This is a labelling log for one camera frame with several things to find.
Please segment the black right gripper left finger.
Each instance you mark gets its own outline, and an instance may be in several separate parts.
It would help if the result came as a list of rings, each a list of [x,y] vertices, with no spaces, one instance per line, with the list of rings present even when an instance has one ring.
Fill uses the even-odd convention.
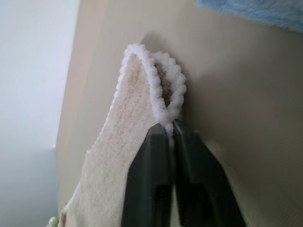
[[[121,227],[169,227],[172,174],[165,129],[152,126],[129,166]]]

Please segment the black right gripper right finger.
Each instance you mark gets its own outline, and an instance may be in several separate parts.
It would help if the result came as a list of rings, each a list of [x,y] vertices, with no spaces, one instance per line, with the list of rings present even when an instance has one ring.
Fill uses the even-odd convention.
[[[174,123],[176,192],[182,227],[246,227],[225,171],[196,131]]]

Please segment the cream towel with white trim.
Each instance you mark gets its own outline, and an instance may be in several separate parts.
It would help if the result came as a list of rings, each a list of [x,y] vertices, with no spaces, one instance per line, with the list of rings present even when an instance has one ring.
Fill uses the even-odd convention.
[[[152,53],[142,44],[127,47],[114,99],[86,152],[79,183],[58,225],[47,227],[119,227],[127,169],[149,128],[159,123],[172,135],[173,121],[181,116],[185,81],[168,53]]]

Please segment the blue fluffy towel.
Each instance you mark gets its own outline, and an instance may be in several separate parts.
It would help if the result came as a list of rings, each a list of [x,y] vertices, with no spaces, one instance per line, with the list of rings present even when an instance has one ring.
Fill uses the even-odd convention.
[[[195,0],[195,2],[210,10],[303,33],[303,0]]]

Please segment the pale green cloth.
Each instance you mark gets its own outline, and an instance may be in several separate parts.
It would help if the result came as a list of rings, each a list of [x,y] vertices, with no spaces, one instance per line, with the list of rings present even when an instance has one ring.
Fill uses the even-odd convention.
[[[45,227],[62,227],[62,213],[59,212],[57,216],[51,217]]]

